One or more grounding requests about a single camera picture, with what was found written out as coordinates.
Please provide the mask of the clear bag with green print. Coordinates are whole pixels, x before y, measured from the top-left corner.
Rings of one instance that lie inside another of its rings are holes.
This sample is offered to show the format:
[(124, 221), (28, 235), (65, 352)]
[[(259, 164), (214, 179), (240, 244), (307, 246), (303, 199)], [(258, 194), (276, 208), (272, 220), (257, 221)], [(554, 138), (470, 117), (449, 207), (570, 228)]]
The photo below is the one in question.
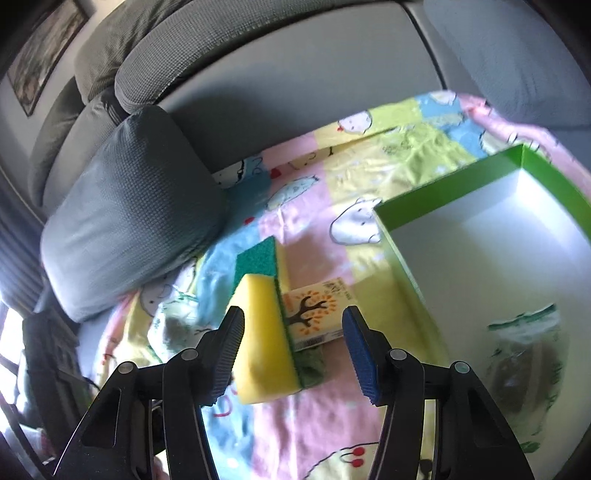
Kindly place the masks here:
[(494, 340), (485, 385), (524, 453), (540, 449), (550, 409), (558, 400), (569, 338), (555, 304), (492, 323)]

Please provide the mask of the yellow green sponge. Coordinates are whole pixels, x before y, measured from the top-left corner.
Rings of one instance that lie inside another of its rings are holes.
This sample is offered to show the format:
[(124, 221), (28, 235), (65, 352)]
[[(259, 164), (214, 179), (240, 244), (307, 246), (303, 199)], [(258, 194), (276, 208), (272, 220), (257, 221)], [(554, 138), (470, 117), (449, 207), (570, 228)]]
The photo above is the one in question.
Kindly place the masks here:
[(276, 278), (244, 275), (229, 305), (245, 315), (245, 331), (232, 369), (240, 402), (266, 403), (300, 392), (303, 383), (283, 321)]
[(255, 246), (238, 254), (235, 261), (235, 278), (232, 290), (246, 274), (266, 275), (276, 278), (281, 293), (290, 291), (290, 276), (287, 272), (287, 258), (283, 245), (270, 236)]

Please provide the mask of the tissue pack with tree print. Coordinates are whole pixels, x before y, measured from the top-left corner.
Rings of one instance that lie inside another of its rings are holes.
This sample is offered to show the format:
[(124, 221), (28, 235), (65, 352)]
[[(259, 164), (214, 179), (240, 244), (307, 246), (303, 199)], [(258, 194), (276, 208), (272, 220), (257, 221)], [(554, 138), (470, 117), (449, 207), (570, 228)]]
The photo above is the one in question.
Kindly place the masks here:
[(342, 312), (357, 303), (341, 277), (284, 293), (283, 308), (294, 350), (341, 338)]

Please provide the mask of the green knitted cloth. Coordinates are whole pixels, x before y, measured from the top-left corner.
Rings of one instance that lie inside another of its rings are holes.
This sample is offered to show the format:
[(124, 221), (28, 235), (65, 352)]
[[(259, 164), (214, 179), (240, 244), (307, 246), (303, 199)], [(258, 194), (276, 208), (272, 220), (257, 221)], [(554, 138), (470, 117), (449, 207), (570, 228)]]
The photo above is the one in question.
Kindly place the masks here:
[(325, 381), (325, 355), (322, 346), (304, 349), (294, 353), (301, 388), (314, 388)]

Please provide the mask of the grey square cushion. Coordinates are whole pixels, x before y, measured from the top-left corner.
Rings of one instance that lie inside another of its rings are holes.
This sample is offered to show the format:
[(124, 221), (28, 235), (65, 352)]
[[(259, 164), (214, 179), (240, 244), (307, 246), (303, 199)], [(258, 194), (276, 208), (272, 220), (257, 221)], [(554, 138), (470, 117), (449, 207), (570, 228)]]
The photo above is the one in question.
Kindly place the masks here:
[(157, 106), (122, 122), (47, 220), (41, 260), (75, 322), (177, 268), (221, 232), (228, 202)]

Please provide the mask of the colourful cartoon bed sheet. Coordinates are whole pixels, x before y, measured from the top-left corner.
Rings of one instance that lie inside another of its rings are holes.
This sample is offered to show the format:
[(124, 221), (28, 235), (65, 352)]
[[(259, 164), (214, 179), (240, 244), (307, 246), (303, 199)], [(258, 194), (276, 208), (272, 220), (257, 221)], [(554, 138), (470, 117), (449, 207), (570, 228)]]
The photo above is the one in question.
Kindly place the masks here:
[[(507, 148), (546, 157), (583, 192), (582, 157), (547, 130), (511, 123), (479, 97), (423, 94), (365, 110), (238, 161), (215, 174), (228, 194), (224, 232), (205, 252), (129, 294), (99, 343), (94, 380), (121, 362), (151, 366), (197, 343), (228, 305), (238, 254), (274, 236), (290, 290), (337, 277), (366, 318), (421, 358), (432, 354), (380, 243), (380, 203)], [(223, 479), (363, 479), (383, 413), (356, 384), (342, 341), (322, 345), (325, 381), (259, 405), (228, 388), (204, 423)]]

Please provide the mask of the grey sofa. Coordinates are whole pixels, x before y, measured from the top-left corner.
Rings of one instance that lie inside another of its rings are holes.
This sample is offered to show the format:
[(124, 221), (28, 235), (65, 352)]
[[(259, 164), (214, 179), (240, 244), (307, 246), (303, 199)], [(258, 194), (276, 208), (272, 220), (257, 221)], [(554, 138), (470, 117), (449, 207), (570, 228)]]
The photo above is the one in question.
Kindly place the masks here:
[(475, 93), (590, 161), (590, 41), (537, 1), (125, 1), (83, 42), (30, 156), (53, 211), (129, 114), (162, 106), (212, 172), (427, 92)]

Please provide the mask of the framed landscape picture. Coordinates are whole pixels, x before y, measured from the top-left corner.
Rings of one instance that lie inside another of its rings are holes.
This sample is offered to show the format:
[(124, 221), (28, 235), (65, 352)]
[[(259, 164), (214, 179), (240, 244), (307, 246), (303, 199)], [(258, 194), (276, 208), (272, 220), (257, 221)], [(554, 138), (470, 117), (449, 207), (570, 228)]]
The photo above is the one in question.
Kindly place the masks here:
[(33, 114), (53, 70), (87, 21), (78, 1), (60, 1), (16, 54), (7, 75), (27, 117)]

